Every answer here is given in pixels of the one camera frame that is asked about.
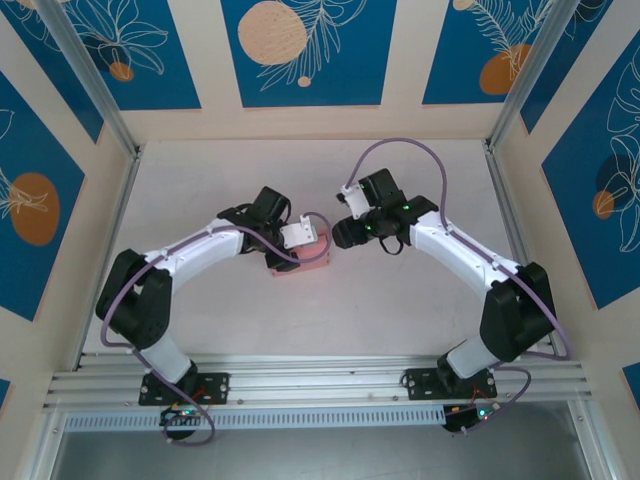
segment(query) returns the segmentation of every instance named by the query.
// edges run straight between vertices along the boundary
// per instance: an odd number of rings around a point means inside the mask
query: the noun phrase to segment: pink block
[[[322,250],[327,246],[327,236],[324,233],[318,234],[318,241],[313,245],[305,245],[303,247],[296,247],[293,249],[295,253],[298,254],[298,258],[313,258],[316,255],[320,254]],[[306,272],[307,270],[313,270],[315,268],[325,267],[329,265],[329,254],[331,250],[325,253],[321,258],[311,263],[304,263],[300,265],[295,270],[290,272],[276,272],[275,270],[271,270],[271,274],[274,277],[282,277],[284,275],[293,275],[299,272]]]

